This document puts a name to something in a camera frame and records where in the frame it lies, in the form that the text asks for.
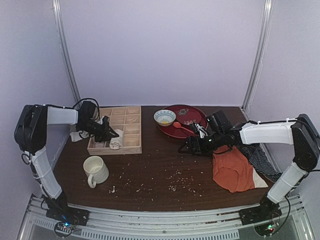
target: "bowl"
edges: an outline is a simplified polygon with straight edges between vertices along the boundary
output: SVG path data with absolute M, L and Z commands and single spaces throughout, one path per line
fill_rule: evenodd
M 160 126 L 167 127 L 176 120 L 176 114 L 173 111 L 162 109 L 157 111 L 153 118 Z

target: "wooden tabletop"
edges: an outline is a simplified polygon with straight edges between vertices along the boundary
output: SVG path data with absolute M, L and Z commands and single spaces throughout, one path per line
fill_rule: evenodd
M 160 109 L 142 107 L 142 154 L 101 156 L 110 175 L 95 189 L 88 186 L 83 170 L 83 163 L 90 156 L 88 139 L 68 139 L 54 174 L 69 203 L 126 211 L 195 211 L 259 202 L 269 188 L 230 193 L 213 181 L 212 157 L 179 154 L 183 140 L 165 135 L 153 120 Z M 223 110 L 232 124 L 245 121 L 238 107 L 199 109 L 206 115 Z

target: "striped cloth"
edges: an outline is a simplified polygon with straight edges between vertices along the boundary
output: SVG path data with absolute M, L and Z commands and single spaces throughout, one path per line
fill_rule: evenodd
M 242 145 L 239 150 L 258 173 L 263 174 L 274 183 L 280 178 L 282 173 L 274 169 L 260 144 Z

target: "robotic arm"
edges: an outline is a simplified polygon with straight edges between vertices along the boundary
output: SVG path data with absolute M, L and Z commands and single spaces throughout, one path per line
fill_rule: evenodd
M 306 114 L 284 121 L 238 123 L 232 126 L 223 111 L 206 117 L 214 132 L 208 136 L 190 136 L 180 147 L 181 153 L 212 156 L 223 145 L 250 145 L 257 143 L 281 143 L 294 146 L 295 156 L 291 165 L 283 172 L 280 179 L 261 199 L 260 206 L 243 209 L 239 212 L 242 224 L 252 224 L 271 219 L 278 211 L 279 202 L 312 171 L 320 156 L 320 135 Z M 195 133 L 198 127 L 193 124 Z
M 99 108 L 91 101 L 84 101 L 79 110 L 54 105 L 26 105 L 15 128 L 14 139 L 23 151 L 22 160 L 30 165 L 47 203 L 46 216 L 85 226 L 89 212 L 68 207 L 67 196 L 58 184 L 47 157 L 47 125 L 62 124 L 75 125 L 77 132 L 88 132 L 96 142 L 109 141 L 119 135 L 109 126 L 107 116 L 100 119 Z

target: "spoon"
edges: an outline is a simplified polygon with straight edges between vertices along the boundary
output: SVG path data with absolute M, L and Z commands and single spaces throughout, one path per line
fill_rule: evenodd
M 186 130 L 186 131 L 188 131 L 189 133 L 195 135 L 195 133 L 194 133 L 193 131 L 189 130 L 188 128 L 185 128 L 185 127 L 181 126 L 181 123 L 178 122 L 178 121 L 175 121 L 175 122 L 173 123 L 173 126 L 174 126 L 175 128 L 177 128 L 177 129 L 183 129 L 183 130 Z

